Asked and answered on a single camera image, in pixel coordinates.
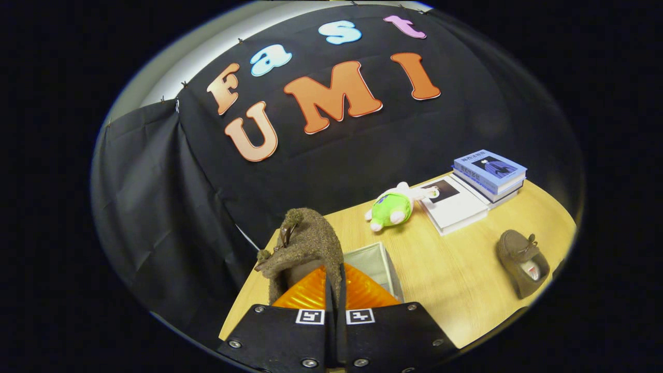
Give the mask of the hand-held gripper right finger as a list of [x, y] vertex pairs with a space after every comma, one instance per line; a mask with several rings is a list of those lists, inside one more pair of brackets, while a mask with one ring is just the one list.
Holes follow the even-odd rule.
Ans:
[[337, 362], [346, 371], [433, 371], [458, 347], [419, 302], [348, 309], [348, 272], [337, 315]]

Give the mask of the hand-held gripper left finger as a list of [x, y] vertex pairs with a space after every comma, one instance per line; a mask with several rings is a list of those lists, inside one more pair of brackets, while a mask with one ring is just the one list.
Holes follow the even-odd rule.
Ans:
[[254, 304], [218, 354], [250, 371], [330, 371], [335, 366], [335, 298], [329, 277], [322, 309]]

